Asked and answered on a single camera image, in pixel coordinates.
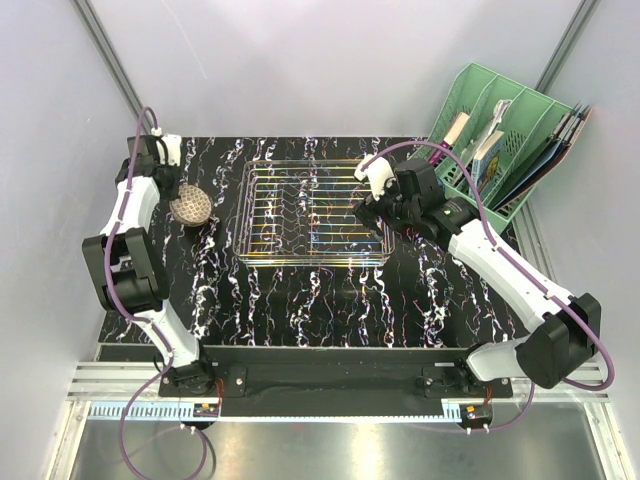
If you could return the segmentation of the red patterned ceramic bowl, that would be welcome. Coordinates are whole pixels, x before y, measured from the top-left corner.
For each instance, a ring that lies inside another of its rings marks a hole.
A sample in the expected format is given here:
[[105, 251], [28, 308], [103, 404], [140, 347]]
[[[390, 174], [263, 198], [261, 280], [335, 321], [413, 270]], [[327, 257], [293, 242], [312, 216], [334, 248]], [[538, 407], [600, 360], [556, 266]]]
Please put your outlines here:
[[206, 224], [213, 210], [209, 195], [201, 188], [191, 184], [181, 184], [176, 199], [169, 201], [173, 218], [188, 227]]

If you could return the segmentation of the metal wire dish rack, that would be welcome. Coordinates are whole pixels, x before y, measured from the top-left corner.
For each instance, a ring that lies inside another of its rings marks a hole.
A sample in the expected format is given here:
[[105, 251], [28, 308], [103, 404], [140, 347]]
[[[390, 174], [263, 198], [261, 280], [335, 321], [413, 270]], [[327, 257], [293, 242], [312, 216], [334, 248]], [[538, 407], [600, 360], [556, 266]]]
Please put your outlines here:
[[245, 164], [233, 252], [254, 267], [380, 267], [395, 250], [382, 222], [376, 237], [354, 216], [369, 193], [358, 159], [254, 160]]

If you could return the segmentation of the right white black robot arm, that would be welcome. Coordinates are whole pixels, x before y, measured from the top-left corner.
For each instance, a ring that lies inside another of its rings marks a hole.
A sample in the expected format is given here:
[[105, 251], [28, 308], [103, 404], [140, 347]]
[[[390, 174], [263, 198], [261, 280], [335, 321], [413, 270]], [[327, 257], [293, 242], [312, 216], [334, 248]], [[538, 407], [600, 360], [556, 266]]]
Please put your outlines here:
[[503, 299], [524, 325], [524, 337], [471, 348], [454, 384], [476, 396], [490, 381], [527, 378], [552, 389], [599, 350], [601, 305], [590, 294], [575, 296], [525, 261], [463, 197], [446, 198], [434, 168], [420, 160], [391, 167], [384, 158], [362, 160], [354, 172], [370, 192], [354, 208], [373, 234], [388, 228], [419, 234], [471, 268]]

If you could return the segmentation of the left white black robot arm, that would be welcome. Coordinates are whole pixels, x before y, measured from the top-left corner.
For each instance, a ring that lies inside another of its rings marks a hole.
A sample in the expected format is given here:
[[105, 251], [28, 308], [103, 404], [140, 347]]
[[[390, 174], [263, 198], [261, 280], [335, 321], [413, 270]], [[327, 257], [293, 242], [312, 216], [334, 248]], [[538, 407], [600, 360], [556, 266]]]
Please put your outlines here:
[[156, 346], [163, 382], [183, 395], [203, 396], [214, 388], [216, 372], [169, 301], [169, 275], [148, 234], [161, 202], [185, 227], [203, 226], [212, 217], [210, 197], [181, 180], [181, 144], [180, 136], [158, 128], [129, 138], [130, 156], [115, 179], [115, 206], [101, 232], [84, 239], [82, 253], [104, 310], [137, 325]]

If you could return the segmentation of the blue yellow cover book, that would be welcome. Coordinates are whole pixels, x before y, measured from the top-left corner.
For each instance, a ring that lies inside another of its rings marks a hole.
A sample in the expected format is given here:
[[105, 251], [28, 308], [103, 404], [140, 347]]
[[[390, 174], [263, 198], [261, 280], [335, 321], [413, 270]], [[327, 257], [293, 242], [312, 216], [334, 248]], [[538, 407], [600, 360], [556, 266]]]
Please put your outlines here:
[[472, 157], [471, 178], [481, 197], [493, 182], [498, 165], [499, 155], [504, 143], [504, 132], [496, 130], [475, 151]]

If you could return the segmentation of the purple spine book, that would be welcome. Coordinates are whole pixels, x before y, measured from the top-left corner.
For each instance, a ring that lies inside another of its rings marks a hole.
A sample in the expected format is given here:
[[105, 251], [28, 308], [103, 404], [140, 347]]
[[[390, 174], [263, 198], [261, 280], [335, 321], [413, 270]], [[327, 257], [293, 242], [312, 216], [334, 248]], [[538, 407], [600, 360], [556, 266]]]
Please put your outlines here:
[[[459, 112], [452, 120], [443, 140], [440, 142], [440, 146], [446, 150], [450, 150], [459, 139], [469, 119], [469, 114]], [[435, 149], [428, 158], [428, 162], [431, 166], [436, 167], [444, 158], [445, 154], [441, 150]]]

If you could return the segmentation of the green plastic file organizer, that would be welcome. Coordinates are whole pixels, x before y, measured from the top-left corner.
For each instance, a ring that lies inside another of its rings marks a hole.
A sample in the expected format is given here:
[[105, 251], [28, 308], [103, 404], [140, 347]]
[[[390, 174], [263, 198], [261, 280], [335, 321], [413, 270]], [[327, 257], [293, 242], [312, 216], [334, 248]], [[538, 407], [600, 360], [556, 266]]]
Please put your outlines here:
[[463, 165], [421, 148], [449, 197], [473, 201], [467, 172], [495, 231], [501, 233], [536, 184], [566, 156], [591, 108], [570, 107], [471, 63], [455, 77], [429, 139], [450, 147]]

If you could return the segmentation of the white crumpled paper item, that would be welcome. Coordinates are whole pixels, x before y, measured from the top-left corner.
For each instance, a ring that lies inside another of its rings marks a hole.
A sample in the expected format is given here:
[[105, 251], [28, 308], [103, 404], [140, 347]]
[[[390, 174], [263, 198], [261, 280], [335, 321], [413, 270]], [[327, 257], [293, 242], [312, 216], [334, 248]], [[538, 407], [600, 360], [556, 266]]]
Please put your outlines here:
[[501, 99], [496, 103], [493, 108], [492, 116], [483, 130], [481, 136], [483, 140], [486, 140], [488, 137], [490, 137], [498, 128], [511, 104], [511, 99]]

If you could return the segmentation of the black marble pattern mat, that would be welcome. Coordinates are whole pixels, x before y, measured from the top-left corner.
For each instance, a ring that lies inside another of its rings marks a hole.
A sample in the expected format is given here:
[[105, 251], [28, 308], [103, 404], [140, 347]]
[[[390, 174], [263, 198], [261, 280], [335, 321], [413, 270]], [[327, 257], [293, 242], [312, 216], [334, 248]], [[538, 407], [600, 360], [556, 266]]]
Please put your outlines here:
[[360, 158], [402, 137], [186, 137], [182, 178], [208, 193], [210, 223], [186, 228], [165, 207], [150, 236], [165, 262], [170, 300], [207, 345], [468, 347], [525, 334], [488, 284], [432, 244], [398, 242], [379, 268], [249, 267], [233, 252], [244, 165], [252, 160]]

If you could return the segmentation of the dark folders stack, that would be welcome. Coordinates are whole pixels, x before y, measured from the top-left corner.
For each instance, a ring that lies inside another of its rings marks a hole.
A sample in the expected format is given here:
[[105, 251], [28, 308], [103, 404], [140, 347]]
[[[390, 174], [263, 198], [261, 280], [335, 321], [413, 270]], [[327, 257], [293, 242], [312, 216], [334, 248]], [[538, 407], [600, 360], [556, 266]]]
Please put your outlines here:
[[506, 177], [506, 180], [489, 203], [489, 207], [494, 211], [498, 211], [512, 202], [516, 198], [516, 194], [522, 193], [525, 186], [530, 185], [533, 182], [533, 178], [547, 164], [567, 150], [590, 110], [590, 105], [577, 104], [570, 112], [564, 114], [545, 139], [539, 142]]

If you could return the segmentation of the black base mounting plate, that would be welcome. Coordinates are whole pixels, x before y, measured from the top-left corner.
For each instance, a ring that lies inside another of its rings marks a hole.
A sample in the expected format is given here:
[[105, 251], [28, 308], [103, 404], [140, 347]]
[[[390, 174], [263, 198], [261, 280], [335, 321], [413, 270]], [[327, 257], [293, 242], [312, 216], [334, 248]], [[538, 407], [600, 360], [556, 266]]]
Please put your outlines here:
[[257, 421], [445, 418], [443, 401], [509, 399], [511, 383], [462, 375], [460, 348], [210, 346], [223, 383], [221, 416]]

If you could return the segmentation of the aluminium rail frame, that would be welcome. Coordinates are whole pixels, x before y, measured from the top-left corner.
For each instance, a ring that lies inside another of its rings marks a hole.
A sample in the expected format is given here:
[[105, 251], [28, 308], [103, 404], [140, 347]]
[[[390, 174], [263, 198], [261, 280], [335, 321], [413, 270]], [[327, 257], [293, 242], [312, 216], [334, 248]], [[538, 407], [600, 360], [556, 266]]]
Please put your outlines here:
[[126, 400], [150, 381], [140, 397], [248, 399], [260, 394], [362, 394], [379, 400], [384, 394], [405, 394], [418, 399], [455, 400], [490, 398], [494, 401], [526, 399], [530, 382], [522, 378], [502, 378], [482, 386], [453, 384], [453, 365], [396, 364], [230, 364], [214, 367], [214, 378], [202, 386], [177, 386], [167, 376], [157, 379], [149, 363], [84, 362], [74, 373], [68, 398]]

